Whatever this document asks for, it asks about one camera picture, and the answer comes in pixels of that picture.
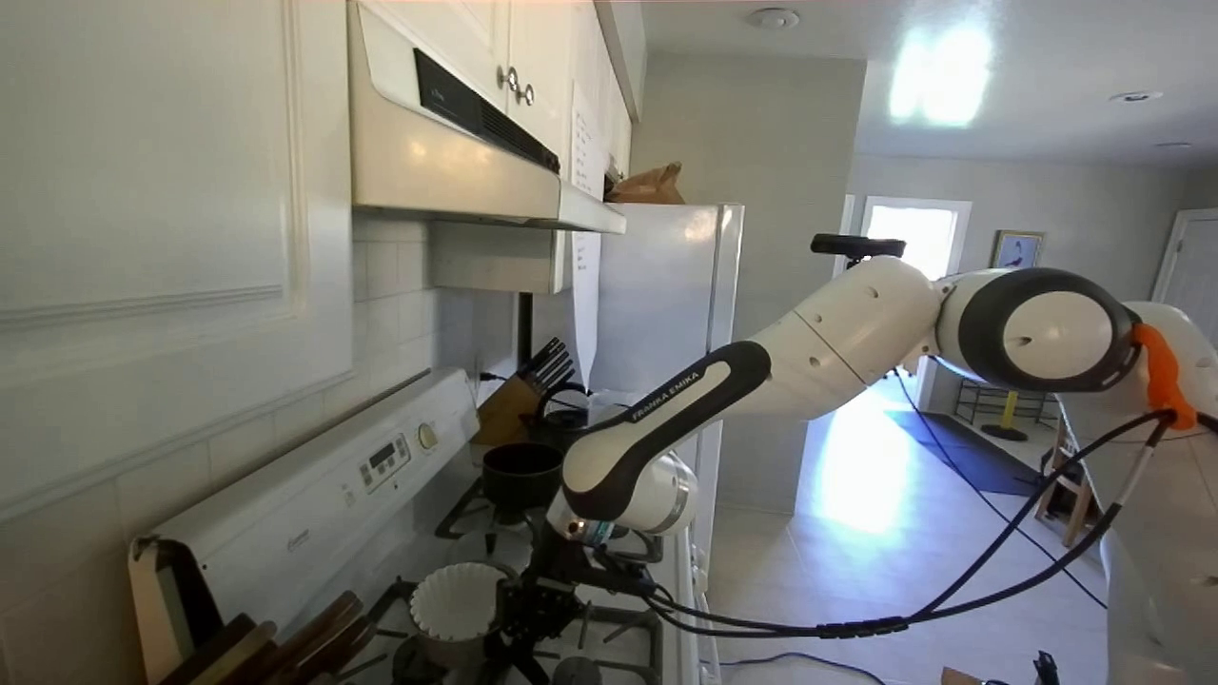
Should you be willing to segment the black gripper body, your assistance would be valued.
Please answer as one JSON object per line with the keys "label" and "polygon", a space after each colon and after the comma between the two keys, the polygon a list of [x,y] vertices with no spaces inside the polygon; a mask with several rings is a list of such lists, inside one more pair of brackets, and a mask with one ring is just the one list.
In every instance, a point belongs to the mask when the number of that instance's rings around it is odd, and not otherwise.
{"label": "black gripper body", "polygon": [[660,592],[660,582],[644,561],[614,554],[606,545],[542,530],[528,561],[496,584],[488,657],[496,664],[532,664],[536,641],[557,639],[587,611],[587,602],[578,596],[581,584],[625,596]]}

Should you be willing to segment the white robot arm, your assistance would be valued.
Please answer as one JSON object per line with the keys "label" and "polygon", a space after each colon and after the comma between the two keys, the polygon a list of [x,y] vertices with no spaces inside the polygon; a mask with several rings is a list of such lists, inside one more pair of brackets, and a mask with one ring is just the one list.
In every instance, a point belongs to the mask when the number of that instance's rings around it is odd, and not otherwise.
{"label": "white robot arm", "polygon": [[587,584],[639,596],[660,620],[725,639],[771,639],[771,620],[691,608],[599,549],[616,530],[668,531],[692,511],[692,476],[672,450],[725,413],[820,417],[900,366],[938,360],[966,380],[1050,390],[1100,488],[1088,539],[1121,551],[1108,641],[1123,677],[1216,685],[1218,348],[1171,305],[1121,299],[1095,281],[1023,267],[927,277],[877,254],[764,329],[729,341],[621,413],[581,428],[524,575],[502,592],[502,657],[578,616]]}

